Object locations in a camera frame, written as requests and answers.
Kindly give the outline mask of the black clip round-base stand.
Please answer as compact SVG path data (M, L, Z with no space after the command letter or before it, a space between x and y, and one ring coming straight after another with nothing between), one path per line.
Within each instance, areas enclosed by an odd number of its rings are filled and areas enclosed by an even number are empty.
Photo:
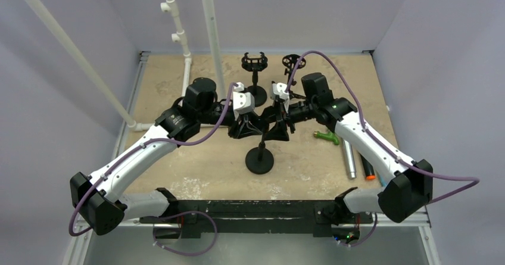
M262 121L259 116L249 114L247 128L260 134L261 140L257 147L247 152L245 157L246 167L251 173L257 175L266 174L271 171L274 165L273 154L266 148L265 143L269 124Z

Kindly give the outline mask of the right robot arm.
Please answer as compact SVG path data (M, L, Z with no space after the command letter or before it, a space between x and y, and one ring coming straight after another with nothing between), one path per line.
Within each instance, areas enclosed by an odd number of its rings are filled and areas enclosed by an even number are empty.
M379 172L387 185L376 189L350 188L335 198L330 211L336 224L347 222L361 212L376 212L396 223L432 199L432 178L416 173L411 166L433 172L426 160L414 161L382 137L366 121L360 120L357 107L346 98L334 98L326 77L311 73L301 79L305 100L290 104L288 86L272 83L270 96L274 101L276 124L267 133L270 140L288 140L287 131L295 123L315 119L329 130L349 142L352 147Z

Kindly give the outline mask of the silver grey microphone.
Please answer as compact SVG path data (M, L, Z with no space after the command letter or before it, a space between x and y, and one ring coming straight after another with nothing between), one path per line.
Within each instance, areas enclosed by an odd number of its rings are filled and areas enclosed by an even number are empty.
M347 164L349 178L355 179L357 177L357 170L356 170L356 165L355 165L355 161L354 161L354 153L353 153L352 146L345 139L342 140L342 146L344 149L344 158L345 158L345 162Z

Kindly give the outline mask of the black shock-mount round-base stand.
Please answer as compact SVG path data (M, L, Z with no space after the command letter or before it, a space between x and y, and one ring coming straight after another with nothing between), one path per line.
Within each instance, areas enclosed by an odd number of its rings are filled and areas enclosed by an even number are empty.
M258 85L258 73L268 66L268 58L264 52L260 52L259 57L249 57L248 52L241 58L241 67L252 73L252 85L247 90L255 99L255 106L262 106L267 100L266 90Z

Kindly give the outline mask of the black microphone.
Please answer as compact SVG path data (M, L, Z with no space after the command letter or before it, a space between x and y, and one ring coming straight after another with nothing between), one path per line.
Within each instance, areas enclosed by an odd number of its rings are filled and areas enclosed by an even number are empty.
M360 154L361 164L363 166L363 171L366 180L374 180L376 179L375 171L373 166L365 159L363 155Z

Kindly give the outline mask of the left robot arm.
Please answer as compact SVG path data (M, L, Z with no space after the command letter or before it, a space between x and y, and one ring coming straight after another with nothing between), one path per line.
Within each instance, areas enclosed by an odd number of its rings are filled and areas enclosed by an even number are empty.
M253 112L254 104L253 95L243 83L231 83L226 98L219 101L213 80L195 79L125 152L89 175L78 172L71 178L74 211L69 234L77 237L93 230L105 235L125 220L142 217L172 222L177 217L177 206L168 190L156 189L147 194L125 194L125 190L159 159L180 146L203 143L219 126L230 127L241 114ZM88 229L75 232L77 216L87 222Z

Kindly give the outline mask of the blue microphone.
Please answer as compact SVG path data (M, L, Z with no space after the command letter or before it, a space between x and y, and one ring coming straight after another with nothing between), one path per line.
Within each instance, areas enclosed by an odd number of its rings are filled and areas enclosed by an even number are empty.
M384 179L384 177L381 174L378 174L378 178L379 178L379 181L381 183L381 186L382 187L386 187L388 183L386 182L386 180Z

